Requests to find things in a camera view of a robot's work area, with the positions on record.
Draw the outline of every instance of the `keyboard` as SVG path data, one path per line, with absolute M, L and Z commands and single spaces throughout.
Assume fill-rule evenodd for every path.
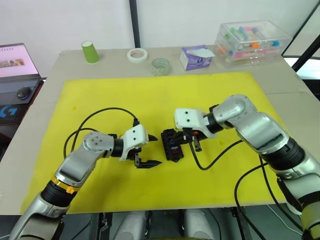
M 0 82 L 0 94 L 17 92 L 19 89 L 22 89 L 24 87 L 33 89 L 36 88 L 37 85 L 38 80 Z

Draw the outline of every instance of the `logo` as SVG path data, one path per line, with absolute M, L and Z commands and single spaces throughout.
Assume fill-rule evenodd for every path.
M 14 116 L 18 108 L 12 107 L 12 105 L 4 106 L 0 109 L 0 118 L 5 118 L 8 114 Z

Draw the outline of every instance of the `plastic storage box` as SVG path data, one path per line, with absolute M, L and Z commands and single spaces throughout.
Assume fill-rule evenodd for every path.
M 227 67 L 270 63 L 291 39 L 267 20 L 223 23 L 216 37 L 214 53 Z

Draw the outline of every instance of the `laptop screen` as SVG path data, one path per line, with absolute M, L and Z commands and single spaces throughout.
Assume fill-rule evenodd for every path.
M 0 78 L 35 74 L 38 71 L 23 43 L 0 46 Z

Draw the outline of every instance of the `black pole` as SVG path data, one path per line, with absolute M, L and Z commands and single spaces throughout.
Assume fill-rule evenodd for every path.
M 282 56 L 284 55 L 284 53 L 287 51 L 287 49 L 290 47 L 290 45 L 292 44 L 292 42 L 296 39 L 296 37 L 299 35 L 299 33 L 301 32 L 301 30 L 305 27 L 305 25 L 307 24 L 307 22 L 309 21 L 309 19 L 312 17 L 312 15 L 315 13 L 315 11 L 317 10 L 317 8 L 320 5 L 320 1 L 317 2 L 317 4 L 314 6 L 314 8 L 312 9 L 312 11 L 310 12 L 310 14 L 308 15 L 308 17 L 306 18 L 306 20 L 303 22 L 303 24 L 301 25 L 301 27 L 298 29 L 298 31 L 295 33 L 295 35 L 293 36 L 291 42 L 288 44 L 288 46 L 286 46 L 286 48 L 283 50 L 282 52 Z
M 295 72 L 298 70 L 312 57 L 313 54 L 319 49 L 320 47 L 320 35 L 311 43 L 311 45 L 305 50 L 305 52 L 298 58 L 298 60 L 292 65 L 292 69 Z
M 137 10 L 137 0 L 129 0 L 130 12 L 131 12 L 131 22 L 134 38 L 135 48 L 141 48 L 140 46 L 140 35 L 139 35 L 139 24 L 138 24 L 138 10 Z

